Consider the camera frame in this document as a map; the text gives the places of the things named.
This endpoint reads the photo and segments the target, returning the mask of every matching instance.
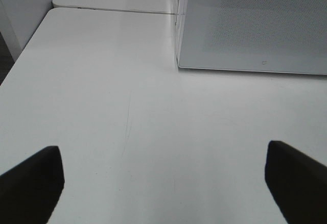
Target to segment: scratch mark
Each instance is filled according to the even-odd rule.
[[[124,145],[124,150],[122,152],[122,157],[125,153],[126,150],[126,146],[128,143],[128,138],[132,129],[132,126],[130,126],[129,132],[127,133],[127,128],[128,128],[128,123],[129,123],[129,109],[130,109],[130,105],[131,105],[131,97],[132,97],[132,92],[129,94],[129,100],[128,100],[128,109],[127,109],[127,121],[126,121],[126,128],[125,128],[125,145]]]

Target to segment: white wall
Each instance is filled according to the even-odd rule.
[[[52,0],[0,0],[0,31],[16,60],[52,8]]]

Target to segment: black object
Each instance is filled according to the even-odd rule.
[[[289,224],[327,223],[324,165],[281,141],[271,141],[265,180]]]
[[[48,146],[0,176],[0,223],[46,224],[63,186],[59,147]]]

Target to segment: dark floor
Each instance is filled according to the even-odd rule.
[[[14,65],[14,60],[12,59],[7,45],[0,33],[0,85],[9,73],[11,67]]]

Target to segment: scratch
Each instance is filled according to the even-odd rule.
[[[128,138],[129,138],[129,135],[130,135],[131,129],[132,129],[132,125],[131,125],[130,129],[129,129],[129,132],[127,133],[127,128],[128,128],[128,123],[129,123],[129,109],[130,109],[130,105],[131,105],[131,97],[132,97],[132,92],[129,94],[129,100],[128,100],[127,121],[126,121],[126,128],[125,128],[125,145],[124,145],[124,150],[122,152],[122,157],[123,157],[123,155],[125,153],[126,146],[127,146],[127,143],[128,143]]]

